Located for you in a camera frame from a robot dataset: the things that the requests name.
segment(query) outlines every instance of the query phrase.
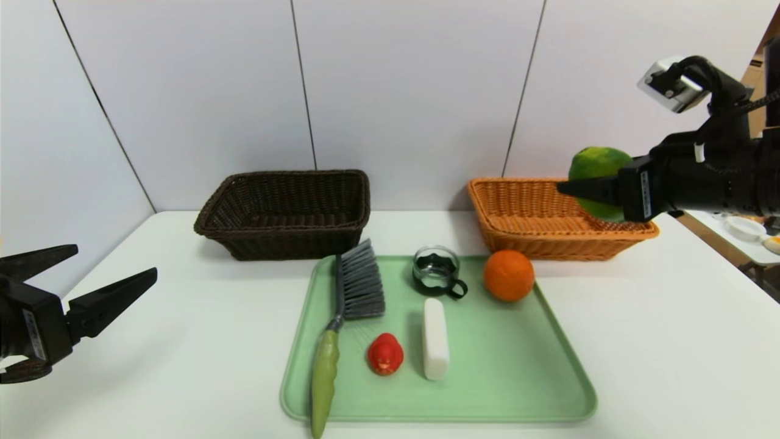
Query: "white bowl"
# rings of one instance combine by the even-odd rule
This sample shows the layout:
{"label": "white bowl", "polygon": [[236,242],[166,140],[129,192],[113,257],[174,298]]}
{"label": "white bowl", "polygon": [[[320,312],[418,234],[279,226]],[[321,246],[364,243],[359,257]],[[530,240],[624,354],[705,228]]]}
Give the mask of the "white bowl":
{"label": "white bowl", "polygon": [[764,225],[741,216],[730,216],[723,221],[725,229],[745,242],[762,241],[767,236]]}

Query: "gray bristles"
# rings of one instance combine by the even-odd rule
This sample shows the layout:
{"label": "gray bristles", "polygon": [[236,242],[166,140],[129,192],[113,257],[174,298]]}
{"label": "gray bristles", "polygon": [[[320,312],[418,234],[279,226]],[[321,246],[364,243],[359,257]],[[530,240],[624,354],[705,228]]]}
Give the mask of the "gray bristles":
{"label": "gray bristles", "polygon": [[385,293],[371,240],[366,239],[344,253],[341,269],[344,274],[344,318],[383,316]]}

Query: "soap bar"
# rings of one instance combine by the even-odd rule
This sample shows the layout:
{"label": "soap bar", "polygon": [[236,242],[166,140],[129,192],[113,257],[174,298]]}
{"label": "soap bar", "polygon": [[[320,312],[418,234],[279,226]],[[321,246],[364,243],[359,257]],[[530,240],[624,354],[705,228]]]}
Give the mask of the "soap bar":
{"label": "soap bar", "polygon": [[444,378],[449,368],[449,341],[444,306],[435,298],[423,305],[423,370],[429,380]]}

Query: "green fruit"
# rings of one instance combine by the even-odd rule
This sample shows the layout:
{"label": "green fruit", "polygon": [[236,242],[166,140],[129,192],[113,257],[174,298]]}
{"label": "green fruit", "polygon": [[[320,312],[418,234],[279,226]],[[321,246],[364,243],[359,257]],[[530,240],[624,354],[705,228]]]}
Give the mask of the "green fruit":
{"label": "green fruit", "polygon": [[[569,168],[569,180],[609,177],[617,175],[618,170],[632,162],[631,156],[619,149],[603,146],[590,146],[577,152]],[[596,218],[611,223],[622,223],[623,209],[616,205],[607,205],[578,198],[577,202],[586,212]]]}

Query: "white wall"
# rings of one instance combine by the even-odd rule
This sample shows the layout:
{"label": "white wall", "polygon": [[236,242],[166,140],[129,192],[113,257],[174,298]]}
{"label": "white wall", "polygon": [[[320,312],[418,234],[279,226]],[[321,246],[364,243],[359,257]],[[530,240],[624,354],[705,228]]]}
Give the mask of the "white wall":
{"label": "white wall", "polygon": [[157,210],[228,175],[314,168],[289,0],[58,0]]}
{"label": "white wall", "polygon": [[64,293],[151,213],[51,0],[2,2],[3,255],[78,244],[30,282]]}
{"label": "white wall", "polygon": [[737,79],[776,0],[547,0],[505,175],[565,176],[580,149],[643,155],[696,130],[706,102],[676,115],[636,88],[658,59],[703,55]]}
{"label": "white wall", "polygon": [[293,0],[314,150],[375,210],[469,209],[500,176],[542,0]]}

